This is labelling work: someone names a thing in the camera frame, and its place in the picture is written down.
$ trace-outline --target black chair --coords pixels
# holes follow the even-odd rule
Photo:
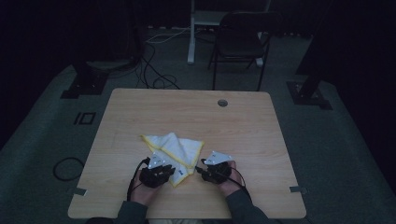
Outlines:
[[[262,58],[262,70],[257,87],[259,91],[270,48],[270,39],[279,29],[281,22],[282,17],[277,12],[236,11],[226,14],[220,21],[215,46],[207,67],[210,69],[210,65],[215,64],[212,90],[216,86],[218,63],[250,62],[248,69],[256,58]],[[262,32],[262,39],[258,36],[259,32]]]

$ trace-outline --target black curtain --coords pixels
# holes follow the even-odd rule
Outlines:
[[[332,83],[396,193],[396,3],[334,0],[298,74]]]
[[[257,10],[268,0],[196,0],[198,10]],[[312,36],[332,0],[272,0],[269,10],[284,17],[281,33],[284,35]],[[145,11],[148,25],[154,27],[190,26],[190,0],[147,0]]]

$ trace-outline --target gray carpet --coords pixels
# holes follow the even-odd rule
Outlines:
[[[150,31],[150,34],[162,32]],[[213,40],[213,35],[198,36]],[[319,86],[333,110],[295,105],[290,98],[286,81],[306,79],[294,74],[309,43],[310,40],[300,37],[275,37],[262,83],[262,91],[272,96],[297,180],[308,190],[303,196],[307,219],[279,222],[396,223],[395,196],[335,87],[328,83]],[[212,70],[206,67],[212,44],[197,40],[195,64],[187,65],[188,44],[187,35],[153,44],[156,53],[151,64],[161,74],[176,77],[176,84],[183,90],[210,90]],[[145,58],[149,59],[152,52],[147,47]],[[106,69],[121,63],[92,65]],[[260,69],[245,67],[220,64],[217,90],[254,91]],[[86,220],[67,216],[72,199],[70,190],[78,181],[57,180],[52,168],[67,157],[86,160],[112,90],[146,88],[138,78],[138,71],[114,72],[102,95],[83,95],[75,100],[60,99],[76,75],[72,67],[53,79],[0,152],[0,223],[85,223]],[[148,69],[150,85],[156,77]],[[78,113],[93,112],[96,116],[92,125],[75,124]],[[81,170],[77,162],[68,161],[58,172],[72,176]]]

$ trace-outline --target white cloth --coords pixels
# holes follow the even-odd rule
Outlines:
[[[165,160],[165,165],[171,164],[176,168],[169,179],[173,187],[194,173],[194,167],[204,146],[203,141],[177,138],[175,133],[164,136],[142,135],[142,139],[153,153]]]

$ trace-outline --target table top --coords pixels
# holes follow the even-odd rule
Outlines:
[[[227,106],[219,106],[226,100]],[[306,211],[271,97],[251,91],[115,89],[92,144],[68,215],[116,217],[137,164],[151,152],[141,134],[205,141],[232,155],[253,203],[269,218],[302,218]],[[176,188],[164,184],[147,218],[229,218],[219,190],[196,172]]]

